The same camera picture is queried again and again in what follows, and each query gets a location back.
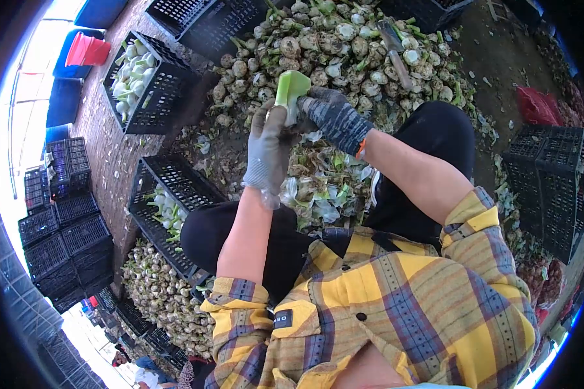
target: plaid shirt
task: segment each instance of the plaid shirt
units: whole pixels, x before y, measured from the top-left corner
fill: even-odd
[[[206,387],[329,387],[368,341],[407,385],[513,387],[539,333],[484,189],[448,215],[443,256],[396,235],[400,251],[387,252],[373,235],[356,228],[344,258],[312,243],[274,323],[264,287],[218,278],[202,305],[216,319],[217,367]]]

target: wooden knife handle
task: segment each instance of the wooden knife handle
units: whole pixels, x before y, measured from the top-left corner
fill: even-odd
[[[398,75],[398,79],[400,80],[402,87],[405,90],[413,89],[413,83],[411,82],[411,78],[408,75],[407,67],[402,63],[402,59],[400,59],[398,52],[395,50],[390,51],[389,59],[392,61],[392,65],[394,66],[394,70]]]

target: blue jeans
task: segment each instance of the blue jeans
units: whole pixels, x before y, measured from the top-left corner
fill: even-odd
[[[148,356],[140,357],[134,361],[134,364],[143,369],[151,370],[158,375],[158,383],[177,382],[173,378],[166,375]]]

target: knife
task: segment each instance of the knife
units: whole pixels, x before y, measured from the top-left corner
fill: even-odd
[[[405,90],[413,89],[413,82],[411,82],[407,67],[402,63],[402,59],[398,55],[398,52],[405,51],[405,48],[402,46],[402,42],[400,42],[400,38],[398,38],[396,31],[394,31],[387,20],[378,21],[376,23],[376,28],[381,33],[381,38],[387,47],[387,54],[392,61],[392,65],[398,75],[400,84]]]

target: plastic glove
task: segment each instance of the plastic glove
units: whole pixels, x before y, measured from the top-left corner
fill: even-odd
[[[268,100],[253,115],[249,161],[241,184],[262,191],[264,206],[277,209],[281,184],[288,175],[290,149],[300,136],[282,132],[286,109],[273,105],[274,99]]]
[[[309,97],[300,97],[297,105],[329,142],[343,152],[360,157],[366,135],[374,124],[364,119],[346,96],[333,89],[312,87]]]

